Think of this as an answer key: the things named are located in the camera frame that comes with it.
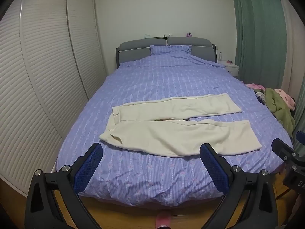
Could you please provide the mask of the cream white pants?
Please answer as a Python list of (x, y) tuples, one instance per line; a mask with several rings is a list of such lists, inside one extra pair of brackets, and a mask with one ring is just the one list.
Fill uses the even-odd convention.
[(130, 102), (112, 108), (99, 138), (118, 148), (171, 158), (198, 155), (204, 143), (221, 155), (245, 154), (262, 146), (250, 122), (211, 119), (241, 111), (227, 93)]

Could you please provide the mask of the pink patterned garment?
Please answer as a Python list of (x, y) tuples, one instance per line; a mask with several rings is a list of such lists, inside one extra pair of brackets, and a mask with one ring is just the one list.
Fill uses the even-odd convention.
[(288, 95), (284, 90), (282, 89), (275, 89), (274, 90), (276, 93), (278, 93), (280, 95), (280, 97), (284, 100), (284, 102), (287, 104), (288, 108), (291, 111), (294, 111), (296, 108), (296, 102), (295, 100)]

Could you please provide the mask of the olive green garment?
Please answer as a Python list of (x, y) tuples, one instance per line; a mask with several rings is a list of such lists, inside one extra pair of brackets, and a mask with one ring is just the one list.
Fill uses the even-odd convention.
[(271, 88), (266, 88), (264, 94), (267, 108), (277, 119), (277, 121), (283, 126), (291, 138), (295, 128), (295, 120), (291, 115), (291, 111), (288, 105), (281, 98), (281, 96)]

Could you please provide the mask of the black white garment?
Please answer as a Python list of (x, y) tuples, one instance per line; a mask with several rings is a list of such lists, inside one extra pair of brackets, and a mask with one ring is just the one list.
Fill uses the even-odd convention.
[(263, 92), (257, 92), (255, 93), (255, 96), (261, 104), (266, 105), (266, 97)]

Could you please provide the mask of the white nightstand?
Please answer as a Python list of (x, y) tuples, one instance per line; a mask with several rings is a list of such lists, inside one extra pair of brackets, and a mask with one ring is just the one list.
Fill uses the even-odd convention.
[(228, 63), (226, 60), (219, 61), (219, 63), (225, 65), (225, 69), (234, 77), (238, 77), (239, 67), (234, 63)]

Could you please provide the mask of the green curtain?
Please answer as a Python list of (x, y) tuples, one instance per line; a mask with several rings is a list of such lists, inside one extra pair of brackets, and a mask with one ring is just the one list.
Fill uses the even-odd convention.
[(281, 87), (286, 62), (286, 23), (281, 0), (234, 0), (235, 63), (246, 84)]

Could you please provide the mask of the white louvered wardrobe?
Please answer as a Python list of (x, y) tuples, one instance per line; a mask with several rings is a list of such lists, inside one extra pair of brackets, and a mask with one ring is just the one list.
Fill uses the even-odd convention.
[(95, 0), (13, 0), (1, 18), (1, 179), (27, 196), (105, 81)]

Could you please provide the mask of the purple floral pillow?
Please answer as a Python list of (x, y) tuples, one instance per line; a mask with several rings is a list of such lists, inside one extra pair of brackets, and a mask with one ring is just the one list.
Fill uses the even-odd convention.
[(163, 55), (171, 53), (191, 54), (191, 46), (170, 45), (170, 46), (150, 46), (151, 55)]

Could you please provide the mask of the grey padded headboard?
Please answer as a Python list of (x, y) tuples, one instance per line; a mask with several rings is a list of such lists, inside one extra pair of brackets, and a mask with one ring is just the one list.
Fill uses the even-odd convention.
[(216, 46), (208, 39), (198, 37), (145, 38), (123, 42), (116, 49), (116, 67), (154, 54), (184, 51), (198, 58), (217, 62)]

